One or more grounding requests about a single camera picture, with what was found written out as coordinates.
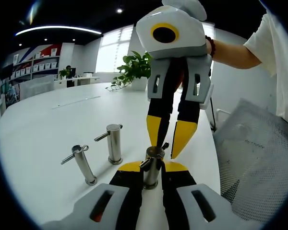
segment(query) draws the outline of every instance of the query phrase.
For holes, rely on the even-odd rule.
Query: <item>white table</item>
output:
[[[109,183],[124,163],[140,161],[150,146],[146,128],[149,102],[146,92],[129,88],[109,92],[110,83],[55,90],[27,98],[10,106],[0,120],[0,159],[7,181],[20,204],[37,224],[60,220],[70,214],[74,203],[94,187],[84,182],[74,160],[60,165],[73,145],[88,145],[87,160],[98,184]],[[165,141],[172,143],[180,94]],[[123,163],[111,165],[107,141],[94,142],[109,124],[123,124]],[[170,159],[170,148],[165,159]],[[205,111],[198,128],[182,153],[174,160],[188,167],[195,181],[220,193],[216,149]],[[143,191],[138,230],[167,229],[162,205],[161,183]]]

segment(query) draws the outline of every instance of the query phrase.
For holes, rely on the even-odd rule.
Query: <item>bracelet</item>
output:
[[[210,44],[211,44],[211,53],[210,53],[210,55],[211,55],[211,57],[213,58],[214,54],[216,53],[216,45],[215,45],[214,41],[211,39],[211,37],[208,37],[208,36],[205,35],[205,38],[206,38],[206,39],[210,42]]]

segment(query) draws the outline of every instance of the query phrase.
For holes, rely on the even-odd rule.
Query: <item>hand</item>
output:
[[[206,39],[206,46],[207,46],[207,53],[211,54],[211,44],[207,39]]]

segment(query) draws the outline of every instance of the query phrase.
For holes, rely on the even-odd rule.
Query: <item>shelf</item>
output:
[[[50,70],[54,70],[54,69],[58,69],[58,68],[42,69],[42,70],[39,70],[39,71],[32,72],[32,74],[39,73],[39,72],[44,72],[44,71],[50,71]]]
[[[27,61],[22,61],[22,62],[17,63],[17,64],[14,65],[14,66],[19,66],[19,65],[21,65],[21,64],[28,63],[28,62],[31,62],[31,61],[32,61],[32,59],[31,59],[31,60],[27,60]]]
[[[50,56],[50,57],[41,57],[41,58],[35,58],[35,59],[33,59],[33,61],[35,61],[35,60],[41,60],[41,59],[48,59],[48,58],[59,58],[59,56]]]
[[[26,73],[26,74],[24,74],[24,75],[20,75],[19,77],[15,77],[15,78],[13,78],[13,79],[10,79],[9,81],[13,81],[13,80],[15,80],[15,79],[17,79],[17,78],[25,77],[25,76],[28,76],[28,75],[31,75],[31,73]]]

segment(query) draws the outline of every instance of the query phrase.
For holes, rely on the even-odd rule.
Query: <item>white t-shirt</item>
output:
[[[270,12],[263,16],[258,30],[244,44],[270,72],[276,75],[276,115],[288,122],[288,34]]]

